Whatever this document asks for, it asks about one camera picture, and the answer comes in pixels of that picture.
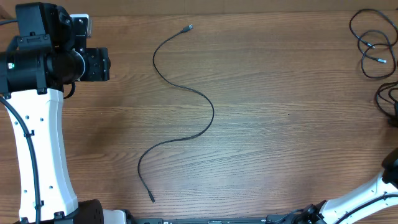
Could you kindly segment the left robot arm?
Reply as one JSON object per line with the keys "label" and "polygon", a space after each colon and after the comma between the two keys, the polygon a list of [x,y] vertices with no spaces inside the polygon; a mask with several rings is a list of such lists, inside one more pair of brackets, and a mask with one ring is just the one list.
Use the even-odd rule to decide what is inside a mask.
{"label": "left robot arm", "polygon": [[1,103],[16,140],[21,223],[103,223],[99,201],[79,202],[62,132],[66,85],[109,80],[106,48],[89,48],[90,18],[42,2],[18,4],[19,35],[1,54]]}

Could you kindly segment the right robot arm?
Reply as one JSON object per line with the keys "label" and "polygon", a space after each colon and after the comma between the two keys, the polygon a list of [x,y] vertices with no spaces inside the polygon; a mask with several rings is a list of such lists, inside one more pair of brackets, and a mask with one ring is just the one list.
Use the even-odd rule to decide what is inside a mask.
{"label": "right robot arm", "polygon": [[383,170],[352,192],[320,205],[310,206],[295,223],[354,223],[397,205],[397,149],[382,161]]}

